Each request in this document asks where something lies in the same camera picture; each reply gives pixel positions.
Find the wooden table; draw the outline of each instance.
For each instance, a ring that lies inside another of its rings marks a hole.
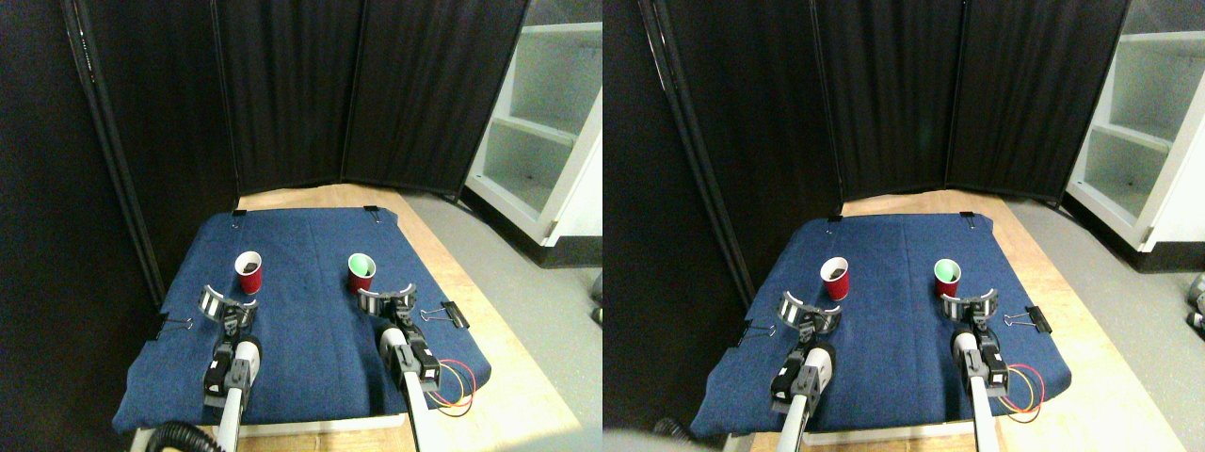
[[[1041,306],[1054,330],[1054,344],[1071,369],[1071,387],[1046,403],[1036,422],[1019,424],[1004,416],[997,417],[1000,450],[1183,451],[1171,427],[1100,324],[1000,198],[959,190],[884,195],[847,202],[842,215],[960,211],[982,213],[995,222],[995,240],[1034,305]],[[777,441],[776,433],[757,434],[751,450],[774,451]],[[975,436],[968,434],[801,450],[974,451]]]
[[[469,415],[433,413],[452,451],[493,451],[540,436],[581,428],[577,418],[519,344],[486,295],[477,289],[443,243],[395,190],[355,184],[280,189],[243,196],[239,209],[359,207],[377,205],[398,215],[398,228],[415,247],[435,281],[455,300],[472,325],[481,352],[493,366],[489,383],[477,392]],[[243,438],[239,451],[413,451],[405,415],[360,419],[366,430]],[[292,424],[283,424],[288,428]],[[321,428],[310,425],[307,428]],[[270,432],[271,429],[260,429]]]

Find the black curtain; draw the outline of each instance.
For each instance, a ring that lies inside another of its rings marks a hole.
[[[1127,2],[969,4],[950,186],[1062,196]]]
[[[78,1],[90,64],[124,153],[159,275],[237,201],[210,5]]]
[[[962,1],[816,6],[844,199],[942,187]]]
[[[662,90],[636,2],[609,7],[602,67],[607,163],[602,215],[602,427],[651,430],[688,423],[707,374],[740,336],[745,309],[711,228],[682,139]]]
[[[217,2],[240,194],[339,180],[360,6]]]
[[[717,209],[756,290],[795,229],[841,209],[810,4],[662,5],[688,134],[705,143],[696,149],[703,175],[713,175]]]
[[[459,194],[525,6],[366,1],[343,178]]]
[[[110,422],[153,301],[59,1],[0,1],[0,450],[129,447]]]

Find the black binder clip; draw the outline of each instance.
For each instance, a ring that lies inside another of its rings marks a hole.
[[[377,215],[377,212],[381,211],[381,207],[377,207],[377,206],[364,206],[364,210],[369,211],[369,213],[372,213],[372,219],[376,223],[381,223],[381,217]]]
[[[230,227],[234,229],[239,229],[239,219],[246,216],[247,211],[245,210],[235,210],[230,212]]]
[[[180,325],[175,325],[175,327],[164,329],[165,327],[167,327],[169,323],[180,323]],[[177,329],[193,329],[193,319],[192,318],[186,318],[186,319],[181,321],[181,319],[176,319],[176,318],[167,318],[166,313],[160,313],[159,315],[159,328],[157,329],[157,333],[154,334],[154,337],[152,337],[151,340],[152,341],[159,340],[159,336],[161,336],[164,333],[175,331]]]
[[[768,333],[758,333],[758,334],[754,334],[754,335],[748,335],[751,329],[759,330],[759,331],[768,331]],[[753,339],[753,337],[774,337],[774,335],[777,334],[777,333],[778,333],[778,327],[776,327],[776,325],[771,324],[770,328],[766,328],[766,327],[754,327],[753,325],[753,321],[745,321],[745,330],[741,331],[741,339],[736,340],[736,346],[740,347],[741,344],[745,344],[746,339]]]
[[[1029,317],[1029,322],[1015,322],[1013,318]],[[1042,309],[1038,306],[1025,307],[1025,313],[1018,313],[1016,316],[1004,316],[1004,324],[1012,325],[1030,325],[1038,328],[1039,333],[1051,333],[1051,324],[1046,322],[1046,316],[1042,315]]]
[[[434,311],[418,310],[418,315],[419,315],[419,317],[423,318],[423,322],[448,321],[448,322],[452,322],[452,325],[455,327],[455,328],[465,328],[465,329],[469,328],[469,319],[465,318],[464,317],[464,312],[460,312],[460,309],[457,307],[455,301],[443,301],[440,305],[442,305],[443,307],[440,307],[440,309],[434,310]],[[429,317],[430,315],[440,312],[440,311],[447,312],[447,315],[448,315],[447,318],[443,318],[443,317]]]
[[[969,224],[971,229],[975,229],[975,212],[958,212],[958,216],[966,219],[966,224]]]
[[[841,218],[845,218],[845,217],[842,217],[840,215],[834,215],[834,216],[829,217],[829,221],[824,223],[824,234],[833,234],[833,223],[840,223]]]

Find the plastic cup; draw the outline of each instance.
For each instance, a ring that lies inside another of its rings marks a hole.
[[[357,257],[363,257],[368,260],[368,268],[363,269],[363,275],[353,269],[352,260]],[[368,254],[355,253],[347,257],[347,289],[352,290],[353,294],[358,294],[359,289],[368,290],[372,287],[374,276],[376,276],[376,262],[374,262]]]
[[[264,259],[259,253],[248,251],[239,254],[234,259],[234,271],[239,274],[239,286],[242,286],[243,293],[253,295],[259,292],[264,283]]]
[[[941,268],[945,263],[953,265],[953,269],[951,275],[948,275],[946,278],[942,278],[942,276],[939,276],[941,271],[939,271],[937,269]],[[957,297],[956,294],[958,293],[958,281],[962,280],[963,280],[963,268],[959,266],[958,263],[954,262],[953,259],[941,259],[937,260],[936,264],[933,264],[933,286],[935,288],[934,294],[936,294],[937,297],[941,295],[947,295],[951,298]]]
[[[845,258],[831,258],[821,265],[821,280],[833,301],[841,301],[850,294],[850,262]]]

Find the blue cloth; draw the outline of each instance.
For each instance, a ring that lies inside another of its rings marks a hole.
[[[971,403],[950,351],[957,325],[942,315],[934,295],[933,266],[941,258],[962,266],[959,297],[999,290],[1000,307],[988,325],[999,335],[1004,360],[1038,369],[1046,380],[1047,399],[1065,391],[1071,371],[1050,335],[1034,327],[1004,324],[1004,315],[1024,313],[1033,304],[992,228],[992,221],[980,215],[972,219],[886,215],[804,224],[746,316],[754,327],[778,324],[778,334],[746,339],[724,353],[707,377],[707,394],[690,430],[713,435],[782,429],[786,416],[770,410],[769,388],[799,334],[782,327],[775,310],[784,290],[816,306],[835,306],[819,278],[821,265],[830,257],[850,262],[850,294],[840,303],[845,309],[840,325],[822,336],[836,350],[836,364],[809,432],[971,418]],[[1010,398],[1027,404],[1025,383],[1016,374],[1010,377]],[[999,401],[991,404],[995,415],[1007,412]]]
[[[381,210],[377,217],[380,223],[364,209],[289,209],[210,218],[196,234],[161,310],[170,318],[192,318],[195,325],[163,333],[142,346],[129,369],[113,428],[128,432],[167,421],[217,423],[216,412],[202,403],[201,380],[221,335],[218,323],[204,317],[196,305],[205,284],[234,300],[259,300],[251,333],[263,345],[263,358],[245,424],[405,412],[405,398],[389,382],[377,356],[376,331],[386,321],[357,307],[355,297],[346,289],[347,258],[357,252],[372,257],[377,264],[374,292],[415,283],[416,310],[440,309],[447,297],[398,229],[398,216]],[[264,259],[263,287],[254,295],[242,292],[234,271],[234,260],[243,251],[255,251]],[[416,318],[416,323],[436,358],[465,363],[478,386],[489,380],[489,363],[469,330],[455,329],[452,322]],[[468,393],[471,383],[465,378]],[[455,377],[446,370],[440,394],[448,400],[460,394]]]

